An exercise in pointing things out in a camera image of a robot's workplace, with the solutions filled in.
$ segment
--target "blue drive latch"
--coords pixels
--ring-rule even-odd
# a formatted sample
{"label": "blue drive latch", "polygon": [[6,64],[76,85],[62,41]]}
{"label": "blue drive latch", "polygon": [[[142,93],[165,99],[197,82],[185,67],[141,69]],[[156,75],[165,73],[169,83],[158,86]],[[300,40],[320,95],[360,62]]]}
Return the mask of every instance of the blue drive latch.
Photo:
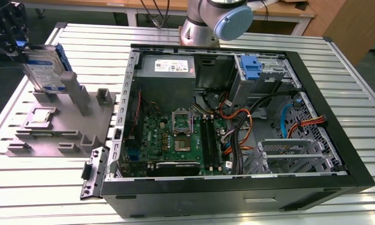
{"label": "blue drive latch", "polygon": [[262,65],[256,60],[256,56],[241,55],[240,56],[240,65],[244,70],[244,77],[248,80],[257,80],[262,72]]}

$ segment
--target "metal bracket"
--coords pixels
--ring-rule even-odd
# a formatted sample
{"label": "metal bracket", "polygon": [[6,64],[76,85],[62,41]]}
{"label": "metal bracket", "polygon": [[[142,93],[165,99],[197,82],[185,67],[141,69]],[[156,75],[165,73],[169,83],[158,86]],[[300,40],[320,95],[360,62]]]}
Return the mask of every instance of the metal bracket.
{"label": "metal bracket", "polygon": [[108,152],[109,148],[105,146],[96,148],[92,151],[89,162],[84,165],[81,179],[85,181],[81,186],[81,200],[102,198],[100,196],[100,191],[105,175]]}

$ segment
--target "motherboard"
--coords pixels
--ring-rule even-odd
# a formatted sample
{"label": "motherboard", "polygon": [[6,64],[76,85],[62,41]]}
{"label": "motherboard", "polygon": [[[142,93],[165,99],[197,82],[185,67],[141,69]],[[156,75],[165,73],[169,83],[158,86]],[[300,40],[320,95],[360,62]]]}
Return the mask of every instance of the motherboard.
{"label": "motherboard", "polygon": [[196,175],[224,175],[226,171],[218,144],[224,121],[209,117],[172,116],[144,118],[141,146],[128,148],[129,176],[150,176],[149,171],[156,164],[194,165],[198,167]]}

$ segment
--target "power cord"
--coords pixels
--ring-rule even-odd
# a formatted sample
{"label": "power cord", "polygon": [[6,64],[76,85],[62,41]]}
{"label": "power cord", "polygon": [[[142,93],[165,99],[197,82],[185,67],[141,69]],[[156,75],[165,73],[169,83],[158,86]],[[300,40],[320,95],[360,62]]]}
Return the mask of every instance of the power cord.
{"label": "power cord", "polygon": [[262,5],[265,7],[265,17],[264,17],[262,24],[261,24],[261,27],[260,27],[260,30],[264,30],[265,25],[266,25],[266,21],[268,21],[268,7],[266,7],[266,4],[264,3],[262,0],[260,0],[260,2],[262,3]]}
{"label": "power cord", "polygon": [[156,16],[152,16],[152,15],[150,15],[150,13],[149,13],[149,11],[148,11],[148,8],[145,7],[145,4],[144,4],[142,0],[140,0],[140,3],[141,3],[141,5],[142,5],[142,7],[144,7],[144,9],[145,9],[145,11],[146,11],[146,13],[148,13],[148,18],[149,18],[149,20],[150,20],[152,23],[154,24],[156,28],[157,28],[157,29],[161,29],[162,26],[164,26],[164,24],[165,24],[165,22],[166,22],[166,19],[169,18],[169,16],[168,16],[168,12],[169,12],[169,0],[166,1],[165,16],[162,16],[162,14],[161,14],[161,12],[160,12],[160,9],[158,9],[158,7],[157,7],[156,0],[152,0],[152,1],[153,1],[153,3],[154,3],[156,8],[157,8],[158,15],[160,15],[161,18],[162,18],[162,23],[161,23],[161,24],[160,24],[160,23],[157,22],[157,20],[154,19]]}

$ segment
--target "ram slot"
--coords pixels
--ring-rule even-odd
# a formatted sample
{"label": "ram slot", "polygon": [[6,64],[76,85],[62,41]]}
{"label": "ram slot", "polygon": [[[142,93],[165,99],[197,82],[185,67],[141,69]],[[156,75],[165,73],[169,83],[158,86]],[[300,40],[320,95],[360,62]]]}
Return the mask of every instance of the ram slot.
{"label": "ram slot", "polygon": [[200,132],[201,132],[201,148],[202,148],[202,159],[204,159],[204,167],[210,167],[210,156],[209,156],[209,143],[208,143],[208,134],[206,134],[206,124],[208,121],[205,118],[200,119]]}
{"label": "ram slot", "polygon": [[209,154],[210,154],[210,164],[214,168],[218,165],[218,152],[217,152],[217,141],[216,141],[216,132],[213,127],[213,119],[206,123],[206,134],[208,134],[208,144],[209,144]]}

